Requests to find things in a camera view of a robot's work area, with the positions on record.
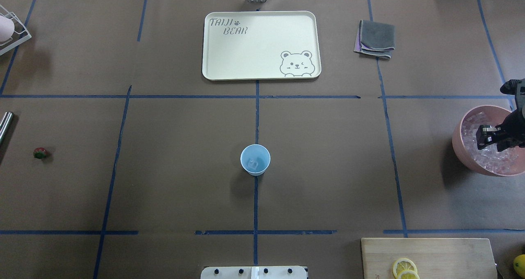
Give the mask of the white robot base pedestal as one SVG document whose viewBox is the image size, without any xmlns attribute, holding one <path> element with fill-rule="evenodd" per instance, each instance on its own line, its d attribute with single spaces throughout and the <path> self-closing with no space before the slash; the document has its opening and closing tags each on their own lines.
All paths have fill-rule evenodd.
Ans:
<svg viewBox="0 0 525 279">
<path fill-rule="evenodd" d="M 203 268 L 201 279 L 308 279 L 306 267 L 285 266 L 213 266 Z"/>
</svg>

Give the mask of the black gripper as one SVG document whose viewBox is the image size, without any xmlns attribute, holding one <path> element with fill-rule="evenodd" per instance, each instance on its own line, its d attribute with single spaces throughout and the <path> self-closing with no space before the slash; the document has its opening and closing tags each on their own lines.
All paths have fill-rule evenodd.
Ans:
<svg viewBox="0 0 525 279">
<path fill-rule="evenodd" d="M 515 110 L 499 126 L 480 125 L 476 131 L 477 149 L 482 150 L 497 143 L 497 151 L 525 147 L 524 109 Z"/>
</svg>

